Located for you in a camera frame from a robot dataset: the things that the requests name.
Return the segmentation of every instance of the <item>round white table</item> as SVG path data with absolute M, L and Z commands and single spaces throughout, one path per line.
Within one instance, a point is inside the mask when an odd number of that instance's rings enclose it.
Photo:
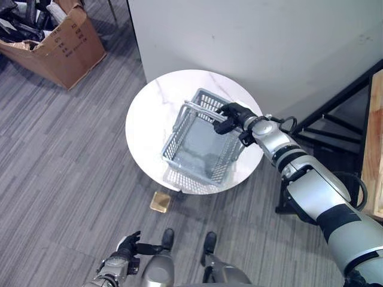
M 249 92 L 233 80 L 213 72 L 176 71 L 148 83 L 136 95 L 127 113 L 126 141 L 138 166 L 151 179 L 171 190 L 180 189 L 164 181 L 168 164 L 162 159 L 162 148 L 172 134 L 172 127 L 182 104 L 185 100 L 191 100 L 199 88 L 230 102 L 244 103 L 257 115 L 262 115 Z M 240 184 L 256 169 L 262 155 L 262 150 L 256 144 L 245 148 L 232 164 L 231 176 L 223 186 L 204 194 L 228 190 Z M 187 193 L 201 194 L 193 191 Z

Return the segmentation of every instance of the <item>metal stand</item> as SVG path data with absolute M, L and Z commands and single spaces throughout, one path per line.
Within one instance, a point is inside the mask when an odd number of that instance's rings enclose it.
M 380 60 L 377 64 L 375 64 L 373 67 L 371 67 L 367 72 L 365 72 L 362 76 L 360 76 L 358 79 L 356 79 L 353 83 L 351 83 L 347 88 L 342 90 L 339 94 L 337 94 L 334 98 L 329 100 L 327 103 L 325 103 L 322 107 L 317 109 L 315 112 L 313 112 L 310 116 L 308 116 L 306 119 L 304 119 L 301 123 L 299 123 L 296 128 L 293 131 L 293 137 L 295 140 L 301 140 L 310 144 L 314 145 L 315 147 L 325 147 L 327 149 L 330 149 L 333 152 L 341 153 L 341 154 L 348 154 L 352 155 L 355 159 L 355 165 L 354 170 L 351 170 L 351 172 L 354 172 L 357 176 L 361 176 L 361 170 L 363 167 L 363 157 L 364 157 L 364 146 L 366 141 L 366 134 L 367 134 L 367 125 L 368 125 L 368 118 L 369 118 L 369 109 L 370 109 L 370 94 L 371 94 L 371 82 L 372 82 L 372 76 L 383 69 L 383 60 Z M 343 104 L 346 100 L 353 97 L 356 93 L 358 93 L 363 88 L 369 86 L 369 92 L 367 94 L 368 100 L 365 110 L 365 116 L 364 116 L 364 123 L 363 123 L 363 129 L 359 129 L 358 127 L 355 127 L 351 125 L 350 123 L 347 123 L 346 121 L 335 117 L 334 115 L 329 114 L 332 110 Z M 335 133 L 326 132 L 323 130 L 317 130 L 310 128 L 312 124 L 317 122 L 320 119 L 326 119 L 328 121 L 331 121 L 332 123 L 335 123 L 339 127 L 343 127 L 347 130 L 352 131 L 355 133 L 355 135 L 358 136 L 358 139 L 351 138 L 347 136 L 338 135 Z M 308 136 L 302 135 L 302 132 L 309 132 L 316 135 L 325 136 L 332 139 L 337 139 L 340 141 L 345 142 L 351 142 L 354 144 L 359 144 L 359 151 L 358 153 L 349 151 L 347 149 L 344 149 L 342 147 L 329 144 L 327 142 L 323 142 L 319 139 L 313 139 Z M 295 213 L 295 211 L 286 203 L 287 199 L 284 196 L 284 191 L 287 187 L 287 184 L 285 182 L 282 182 L 281 184 L 281 191 L 280 191 L 280 197 L 279 197 L 279 204 L 275 208 L 276 213 L 280 214 L 292 214 Z M 351 204 L 356 205 L 358 200 L 358 192 L 359 192 L 359 186 L 353 185 L 352 187 L 348 187 L 350 191 L 351 196 Z

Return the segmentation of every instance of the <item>cardboard box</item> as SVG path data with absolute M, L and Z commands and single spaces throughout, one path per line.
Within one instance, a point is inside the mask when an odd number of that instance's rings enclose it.
M 65 20 L 33 50 L 31 41 L 0 41 L 0 53 L 56 84 L 72 88 L 106 55 L 100 39 L 78 0 L 55 0 Z

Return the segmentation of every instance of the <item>black cable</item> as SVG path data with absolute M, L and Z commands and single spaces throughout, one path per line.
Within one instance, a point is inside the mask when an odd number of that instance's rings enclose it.
M 284 132 L 284 133 L 288 133 L 289 135 L 292 134 L 292 132 L 295 130 L 296 126 L 297 126 L 297 118 L 296 117 L 287 117 L 287 118 L 275 118 L 275 117 L 271 117 L 272 121 L 276 121 L 277 123 L 279 123 L 279 129 Z M 286 129 L 283 129 L 282 128 L 282 125 L 286 122 L 286 121 L 290 121 L 290 120 L 293 120 L 293 124 L 291 125 L 291 128 L 289 130 L 286 130 Z
M 353 173 L 349 173 L 349 172 L 333 172 L 333 173 L 334 173 L 334 175 L 340 175 L 340 176 L 343 175 L 343 176 L 352 177 L 353 179 L 355 179 L 359 183 L 359 186 L 361 188 L 361 192 L 363 194 L 363 198 L 361 200 L 361 203 L 357 206 L 354 206 L 354 208 L 356 210 L 361 211 L 367 204 L 367 186 L 366 186 L 366 184 L 364 184 L 364 182 L 358 176 L 356 176 Z

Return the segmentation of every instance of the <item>basket handle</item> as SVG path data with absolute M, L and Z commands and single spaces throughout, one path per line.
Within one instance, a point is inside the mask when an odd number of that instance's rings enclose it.
M 223 115 L 220 115 L 216 112 L 211 111 L 210 109 L 206 109 L 206 108 L 204 108 L 200 105 L 197 105 L 197 104 L 195 104 L 189 100 L 186 100 L 185 103 L 182 105 L 180 112 L 178 113 L 177 119 L 175 120 L 175 124 L 173 126 L 173 132 L 176 131 L 177 128 L 179 127 L 179 125 L 181 124 L 181 122 L 182 122 L 181 117 L 184 115 L 183 111 L 186 108 L 189 108 L 189 109 L 192 109 L 194 111 L 200 112 L 201 114 L 207 115 L 209 118 L 212 118 L 215 121 L 219 121 L 220 123 L 222 123 L 223 121 L 226 120 L 226 117 L 224 117 Z M 238 128 L 238 127 L 235 130 L 239 133 L 242 132 L 240 130 L 240 128 Z

